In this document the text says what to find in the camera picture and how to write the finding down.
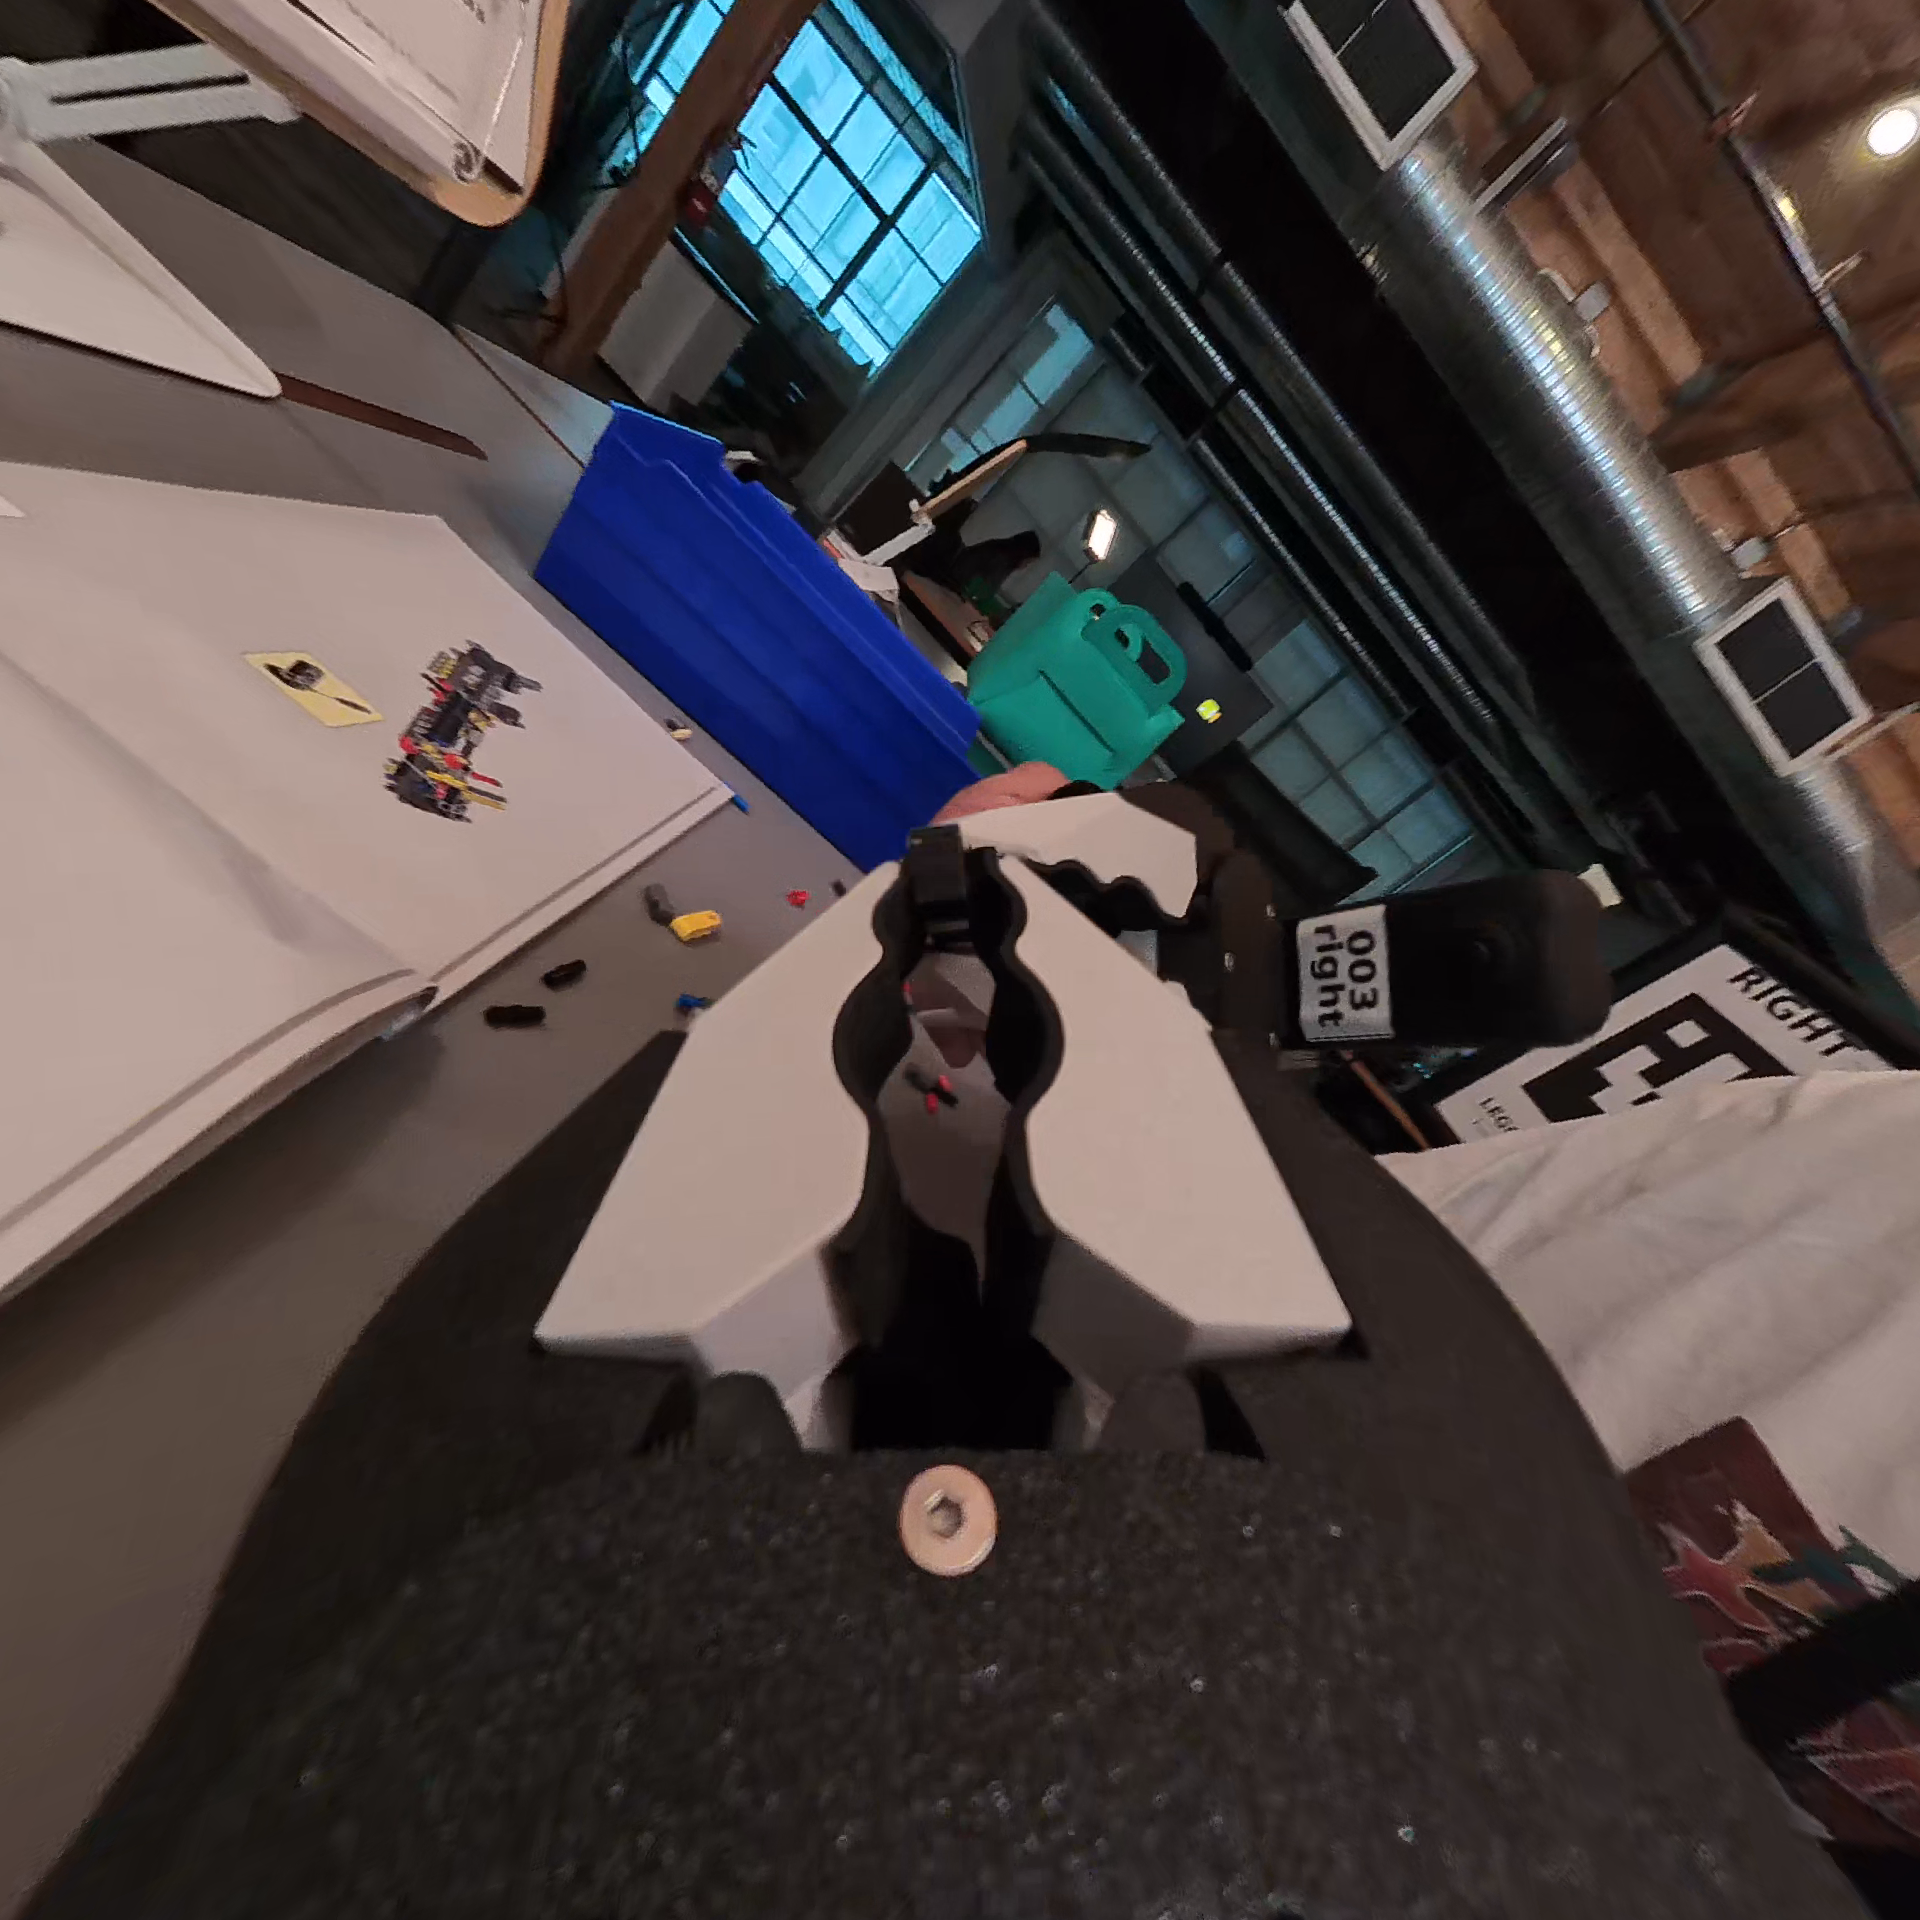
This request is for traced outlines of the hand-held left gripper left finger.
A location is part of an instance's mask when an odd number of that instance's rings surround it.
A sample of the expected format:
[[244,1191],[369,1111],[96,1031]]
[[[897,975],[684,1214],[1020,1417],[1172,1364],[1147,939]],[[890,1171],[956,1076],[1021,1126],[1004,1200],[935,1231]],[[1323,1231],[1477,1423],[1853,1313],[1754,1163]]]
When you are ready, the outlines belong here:
[[848,1446],[834,1367],[881,1337],[861,1321],[890,1290],[858,1280],[858,1259],[903,1214],[881,1091],[914,1044],[914,957],[914,894],[887,863],[692,1021],[541,1353],[750,1376],[804,1446]]

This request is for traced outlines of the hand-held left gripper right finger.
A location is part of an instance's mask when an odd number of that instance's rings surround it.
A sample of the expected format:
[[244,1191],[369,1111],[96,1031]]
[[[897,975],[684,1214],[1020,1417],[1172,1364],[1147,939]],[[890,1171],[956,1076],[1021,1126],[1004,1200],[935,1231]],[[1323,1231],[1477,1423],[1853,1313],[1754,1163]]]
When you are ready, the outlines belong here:
[[999,848],[976,957],[1004,1099],[989,1318],[1070,1376],[1088,1438],[1172,1382],[1340,1353],[1358,1318],[1189,996]]

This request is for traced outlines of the lego instruction booklet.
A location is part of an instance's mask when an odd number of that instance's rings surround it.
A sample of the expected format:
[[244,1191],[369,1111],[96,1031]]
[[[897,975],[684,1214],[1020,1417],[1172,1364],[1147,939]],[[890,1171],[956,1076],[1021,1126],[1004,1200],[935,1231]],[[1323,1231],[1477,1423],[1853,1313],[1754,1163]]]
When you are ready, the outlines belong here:
[[728,806],[442,519],[4,466],[0,1280]]

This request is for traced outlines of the person's right hand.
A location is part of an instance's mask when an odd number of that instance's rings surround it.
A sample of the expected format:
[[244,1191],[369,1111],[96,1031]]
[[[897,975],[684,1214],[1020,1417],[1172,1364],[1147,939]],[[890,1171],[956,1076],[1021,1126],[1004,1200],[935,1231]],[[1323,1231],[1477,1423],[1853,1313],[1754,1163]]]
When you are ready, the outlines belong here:
[[1070,785],[1070,773],[1056,763],[1012,763],[1012,771],[997,771],[997,773],[963,785],[934,819],[947,825],[947,819],[967,819],[967,814],[981,814],[981,813],[1048,806],[1062,785]]

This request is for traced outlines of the teal carry bag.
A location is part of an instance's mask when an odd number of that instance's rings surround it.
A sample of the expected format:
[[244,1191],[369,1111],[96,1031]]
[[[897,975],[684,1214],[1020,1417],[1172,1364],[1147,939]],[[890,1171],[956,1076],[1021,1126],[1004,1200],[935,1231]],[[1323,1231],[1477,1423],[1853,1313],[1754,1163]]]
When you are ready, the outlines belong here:
[[1048,576],[970,655],[967,703],[999,757],[1114,791],[1187,724],[1187,680],[1189,662],[1152,607]]

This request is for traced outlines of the framed marker placard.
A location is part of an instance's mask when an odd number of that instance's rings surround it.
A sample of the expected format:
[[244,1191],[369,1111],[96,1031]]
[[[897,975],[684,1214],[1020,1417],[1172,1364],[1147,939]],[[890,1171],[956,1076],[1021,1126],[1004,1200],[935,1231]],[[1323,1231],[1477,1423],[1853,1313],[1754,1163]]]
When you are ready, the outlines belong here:
[[1446,1139],[1625,1114],[1770,1076],[1917,1068],[1917,1021],[1762,931],[1710,931],[1635,972],[1570,1044],[1482,1044],[1426,1088]]

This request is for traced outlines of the white framed ceiling panel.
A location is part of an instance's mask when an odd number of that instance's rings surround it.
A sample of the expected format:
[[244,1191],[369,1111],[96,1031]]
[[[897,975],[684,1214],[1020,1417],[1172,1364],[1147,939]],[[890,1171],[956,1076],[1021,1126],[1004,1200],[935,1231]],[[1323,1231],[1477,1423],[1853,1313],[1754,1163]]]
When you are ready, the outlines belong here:
[[1696,662],[1777,773],[1797,773],[1873,724],[1873,703],[1792,580],[1770,580],[1702,633]]
[[1280,22],[1378,174],[1402,164],[1477,81],[1477,59],[1435,0],[1286,0]]

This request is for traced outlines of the blue plastic bin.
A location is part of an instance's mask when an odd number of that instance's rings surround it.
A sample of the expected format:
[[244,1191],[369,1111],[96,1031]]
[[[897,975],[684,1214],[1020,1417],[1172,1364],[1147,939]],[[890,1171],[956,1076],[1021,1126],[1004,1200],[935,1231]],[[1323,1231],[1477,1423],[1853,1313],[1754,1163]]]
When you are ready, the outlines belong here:
[[970,785],[970,703],[704,431],[615,406],[534,580],[858,868]]

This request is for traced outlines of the printed instruction sheet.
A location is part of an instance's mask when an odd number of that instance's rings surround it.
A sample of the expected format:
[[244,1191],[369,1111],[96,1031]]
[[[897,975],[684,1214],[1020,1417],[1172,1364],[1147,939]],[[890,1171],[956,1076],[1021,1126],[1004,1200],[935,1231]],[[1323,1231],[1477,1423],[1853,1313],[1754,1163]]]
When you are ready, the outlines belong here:
[[528,0],[208,0],[203,15],[423,179],[534,164]]

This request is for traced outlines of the white desk stand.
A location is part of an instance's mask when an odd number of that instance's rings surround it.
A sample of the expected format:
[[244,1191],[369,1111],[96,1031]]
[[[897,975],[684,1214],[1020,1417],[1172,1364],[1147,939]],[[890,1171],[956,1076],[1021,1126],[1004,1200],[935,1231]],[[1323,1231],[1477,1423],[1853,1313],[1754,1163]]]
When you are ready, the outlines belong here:
[[230,54],[0,62],[0,319],[184,376],[235,399],[284,399],[250,350],[133,231],[119,231],[46,149],[119,131],[298,120]]

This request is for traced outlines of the silver ventilation duct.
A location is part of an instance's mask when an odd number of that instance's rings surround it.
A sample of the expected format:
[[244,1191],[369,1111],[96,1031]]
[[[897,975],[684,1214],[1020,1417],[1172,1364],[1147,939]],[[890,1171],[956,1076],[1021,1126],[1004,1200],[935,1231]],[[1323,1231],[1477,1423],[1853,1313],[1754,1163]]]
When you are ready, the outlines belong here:
[[1362,200],[1378,291],[1471,406],[1477,439],[1600,601],[1635,672],[1689,733],[1747,825],[1777,825],[1834,894],[1834,924],[1917,972],[1917,863],[1873,813],[1853,745],[1777,773],[1717,703],[1696,638],[1762,580],[1702,531],[1506,214],[1482,214],[1457,136],[1426,131]]

